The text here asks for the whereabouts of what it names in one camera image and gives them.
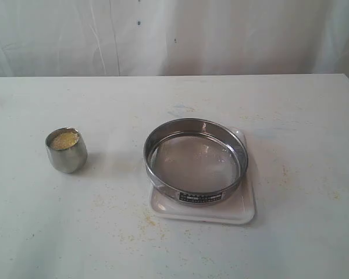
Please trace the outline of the round steel sieve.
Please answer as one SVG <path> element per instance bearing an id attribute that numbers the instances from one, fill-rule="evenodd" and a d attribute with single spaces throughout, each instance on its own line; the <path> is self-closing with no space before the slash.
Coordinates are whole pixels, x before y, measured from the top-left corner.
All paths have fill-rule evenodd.
<path id="1" fill-rule="evenodd" d="M 187 205 L 224 201 L 238 189 L 249 164 L 246 145 L 235 131 L 197 118 L 155 128 L 145 140 L 143 158 L 153 187 Z"/>

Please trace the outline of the stainless steel cup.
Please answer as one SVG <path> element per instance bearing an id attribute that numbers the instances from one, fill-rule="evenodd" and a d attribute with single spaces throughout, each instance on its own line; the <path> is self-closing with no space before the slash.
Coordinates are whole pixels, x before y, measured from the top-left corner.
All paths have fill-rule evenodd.
<path id="1" fill-rule="evenodd" d="M 54 150 L 50 147 L 52 140 L 59 134 L 64 132 L 74 132 L 79 136 L 78 142 L 71 148 L 64 150 Z M 51 132 L 45 140 L 45 146 L 51 165 L 58 171 L 63 173 L 74 173 L 80 170 L 86 163 L 88 152 L 86 144 L 78 130 L 71 127 L 59 128 Z"/>

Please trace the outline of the yellow and white grain mixture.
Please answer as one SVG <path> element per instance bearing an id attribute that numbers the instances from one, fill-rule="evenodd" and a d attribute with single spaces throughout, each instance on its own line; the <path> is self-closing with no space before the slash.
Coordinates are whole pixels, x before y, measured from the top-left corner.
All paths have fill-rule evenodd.
<path id="1" fill-rule="evenodd" d="M 74 132 L 64 132 L 57 135 L 51 142 L 50 147 L 54 150 L 64 150 L 71 148 L 79 140 L 79 136 Z"/>

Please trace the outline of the white square plastic tray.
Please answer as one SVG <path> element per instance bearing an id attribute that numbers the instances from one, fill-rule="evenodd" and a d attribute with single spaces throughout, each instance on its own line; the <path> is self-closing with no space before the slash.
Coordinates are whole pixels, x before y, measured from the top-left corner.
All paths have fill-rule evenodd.
<path id="1" fill-rule="evenodd" d="M 155 151 L 151 164 L 171 182 L 190 183 L 190 190 L 212 190 L 218 185 L 224 186 L 239 173 L 230 151 L 197 137 L 169 140 Z M 181 203 L 152 186 L 149 206 L 157 216 L 166 219 L 237 226 L 247 224 L 255 215 L 254 170 L 254 166 L 250 166 L 238 188 L 217 203 Z"/>

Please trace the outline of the white backdrop curtain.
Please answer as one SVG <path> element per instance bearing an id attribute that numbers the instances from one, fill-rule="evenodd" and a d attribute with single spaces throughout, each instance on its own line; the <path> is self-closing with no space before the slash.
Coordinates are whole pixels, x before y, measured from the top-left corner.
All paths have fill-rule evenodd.
<path id="1" fill-rule="evenodd" d="M 0 1 L 0 77 L 349 75 L 349 1 Z"/>

